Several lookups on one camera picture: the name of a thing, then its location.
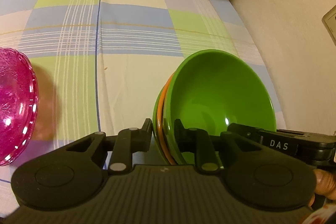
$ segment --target checkered tablecloth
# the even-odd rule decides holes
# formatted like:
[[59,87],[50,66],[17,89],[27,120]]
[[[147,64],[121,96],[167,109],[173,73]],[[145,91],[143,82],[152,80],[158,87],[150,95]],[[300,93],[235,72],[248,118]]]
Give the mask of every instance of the checkered tablecloth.
[[142,126],[166,80],[199,50],[248,63],[284,126],[267,69],[228,0],[0,0],[0,47],[28,56],[40,92],[32,140],[0,167],[0,216],[17,207],[10,185],[17,166],[98,130]]

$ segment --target white wall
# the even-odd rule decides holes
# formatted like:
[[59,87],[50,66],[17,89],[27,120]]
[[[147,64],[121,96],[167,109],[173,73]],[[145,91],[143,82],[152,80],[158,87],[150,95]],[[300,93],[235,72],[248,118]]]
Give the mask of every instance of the white wall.
[[322,17],[336,0],[230,0],[275,85],[287,128],[336,130],[336,46]]

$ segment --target round knob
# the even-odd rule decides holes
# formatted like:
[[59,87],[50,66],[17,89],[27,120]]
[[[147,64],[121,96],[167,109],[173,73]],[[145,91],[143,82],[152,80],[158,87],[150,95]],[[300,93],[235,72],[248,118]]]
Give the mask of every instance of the round knob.
[[226,186],[238,200],[266,211],[288,211],[306,206],[316,178],[305,163],[282,155],[250,156],[222,173]]
[[290,183],[293,179],[293,174],[285,166],[266,164],[254,171],[254,177],[266,186],[280,187]]
[[69,183],[74,177],[74,171],[67,166],[54,164],[41,168],[35,175],[36,181],[48,187],[58,187]]

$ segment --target electrical outlet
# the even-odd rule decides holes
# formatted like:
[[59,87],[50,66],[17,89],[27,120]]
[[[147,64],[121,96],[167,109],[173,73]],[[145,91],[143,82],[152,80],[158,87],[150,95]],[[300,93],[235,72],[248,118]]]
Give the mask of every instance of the electrical outlet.
[[322,21],[336,44],[336,6],[326,13]]

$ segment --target bowl rim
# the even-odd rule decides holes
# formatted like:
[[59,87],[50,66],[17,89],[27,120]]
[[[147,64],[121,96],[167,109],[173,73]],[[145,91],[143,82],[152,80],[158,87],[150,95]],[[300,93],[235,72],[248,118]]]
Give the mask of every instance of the bowl rim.
[[0,51],[11,51],[11,52],[14,52],[14,53],[18,54],[18,59],[25,66],[27,66],[28,70],[31,73],[32,81],[30,82],[30,85],[33,85],[33,92],[32,92],[32,95],[31,95],[31,97],[33,98],[33,101],[31,103],[31,105],[28,106],[28,118],[27,118],[27,121],[25,123],[25,128],[27,127],[27,130],[26,130],[26,133],[25,133],[26,137],[25,137],[25,139],[23,141],[23,144],[20,147],[20,149],[14,149],[9,154],[9,155],[11,155],[11,157],[8,160],[6,160],[4,163],[0,164],[0,166],[6,166],[6,165],[9,165],[10,163],[12,163],[15,159],[17,159],[17,157],[19,157],[19,155],[28,146],[28,143],[31,139],[31,136],[33,134],[34,127],[35,127],[35,122],[36,122],[36,117],[37,117],[37,112],[38,112],[39,92],[38,92],[37,78],[36,78],[35,72],[33,70],[33,67],[31,65],[31,62],[29,61],[28,57],[24,53],[19,52],[16,49],[13,49],[13,48],[2,48],[2,47],[0,47]]
[[195,52],[193,54],[191,54],[190,56],[188,56],[186,59],[183,60],[183,62],[179,65],[179,67],[175,70],[174,75],[171,79],[170,85],[167,89],[167,93],[166,93],[166,100],[165,100],[165,104],[164,104],[164,109],[163,109],[163,119],[164,119],[164,126],[166,128],[166,136],[167,136],[167,145],[169,147],[169,150],[171,151],[171,154],[173,156],[173,158],[175,159],[175,161],[177,162],[177,164],[188,164],[185,160],[185,158],[183,157],[182,153],[179,151],[179,148],[177,146],[176,140],[175,140],[175,136],[174,136],[174,124],[173,121],[171,121],[171,97],[172,97],[172,91],[173,91],[173,87],[175,85],[176,79],[179,76],[181,70],[184,68],[184,66],[189,63],[190,60],[200,56],[200,55],[204,55],[204,54],[209,54],[209,53],[219,53],[222,54],[226,57],[232,57],[233,59],[235,59],[237,62],[241,63],[242,65],[244,65],[248,70],[250,70],[251,73],[253,73],[256,78],[260,81],[261,87],[263,88],[263,90],[265,91],[271,108],[272,108],[272,113],[273,113],[273,120],[272,123],[274,125],[274,128],[272,128],[272,130],[276,130],[276,118],[275,118],[275,112],[274,112],[274,107],[271,101],[271,98],[269,96],[269,93],[265,87],[265,85],[263,84],[263,82],[261,81],[260,77],[255,73],[255,71],[247,64],[245,63],[243,60],[241,60],[240,58],[238,58],[237,56],[225,52],[225,51],[221,51],[221,50],[215,50],[215,49],[208,49],[208,50],[202,50],[202,51],[198,51]]
[[167,160],[163,150],[162,150],[162,147],[159,143],[159,139],[158,139],[158,136],[157,136],[157,132],[158,132],[158,129],[157,129],[157,113],[158,113],[158,105],[159,105],[159,99],[160,99],[160,96],[161,96],[161,93],[162,93],[162,90],[163,88],[161,89],[157,99],[156,99],[156,102],[155,102],[155,105],[154,105],[154,110],[153,110],[153,120],[152,120],[152,123],[153,123],[153,136],[154,136],[154,141],[155,141],[155,145],[157,146],[157,149],[159,150],[160,152],[160,155],[162,156],[162,158],[164,159],[165,163],[167,165],[169,165],[169,161]]
[[176,161],[174,159],[174,157],[172,156],[170,150],[169,150],[169,146],[165,140],[165,136],[164,136],[164,132],[163,132],[163,125],[162,125],[162,120],[163,120],[163,108],[164,108],[164,103],[165,103],[165,99],[166,99],[166,94],[167,94],[167,89],[170,85],[170,81],[172,79],[173,75],[171,75],[169,77],[169,79],[167,80],[167,83],[163,86],[162,88],[162,92],[160,94],[159,97],[159,102],[157,105],[157,115],[156,115],[156,126],[157,126],[157,138],[159,140],[159,145],[166,157],[166,159],[168,160],[168,162],[171,165],[176,165]]

